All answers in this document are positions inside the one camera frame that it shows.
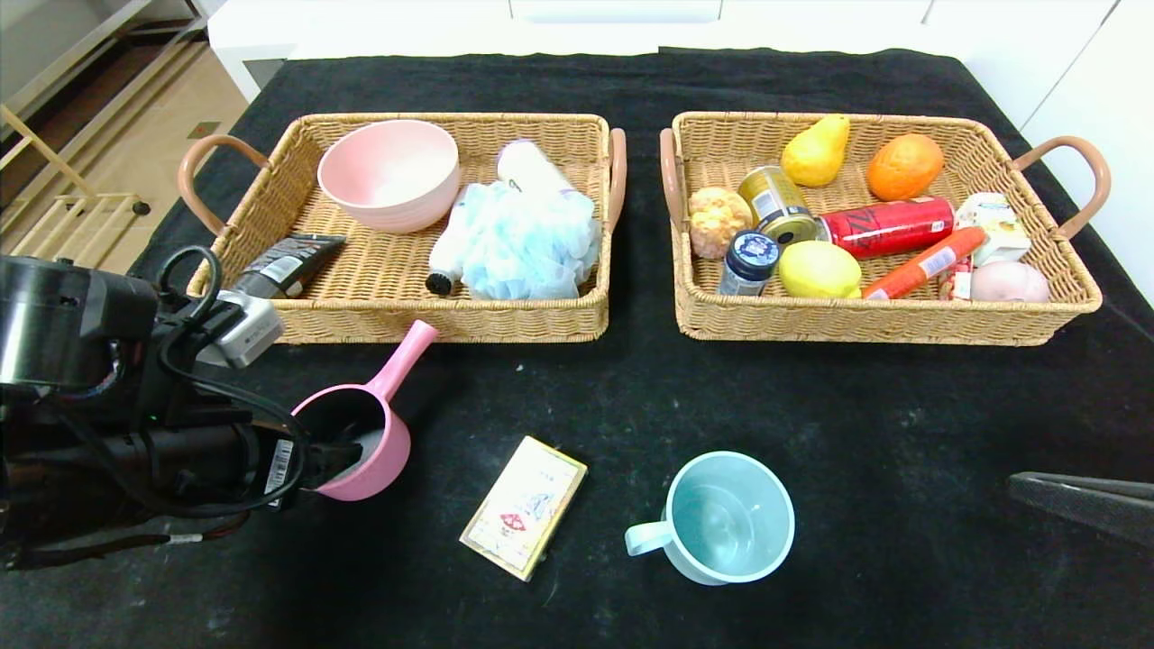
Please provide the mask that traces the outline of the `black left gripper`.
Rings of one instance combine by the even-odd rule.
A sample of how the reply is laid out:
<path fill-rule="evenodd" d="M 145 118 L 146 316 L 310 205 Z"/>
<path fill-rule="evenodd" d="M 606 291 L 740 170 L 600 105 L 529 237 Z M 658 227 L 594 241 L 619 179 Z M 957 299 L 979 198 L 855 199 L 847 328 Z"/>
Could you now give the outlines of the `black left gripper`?
<path fill-rule="evenodd" d="M 192 432 L 187 497 L 222 512 L 280 509 L 291 493 L 298 449 L 288 428 L 269 422 L 213 425 Z M 300 488 L 322 488 L 362 458 L 362 443 L 310 443 Z"/>

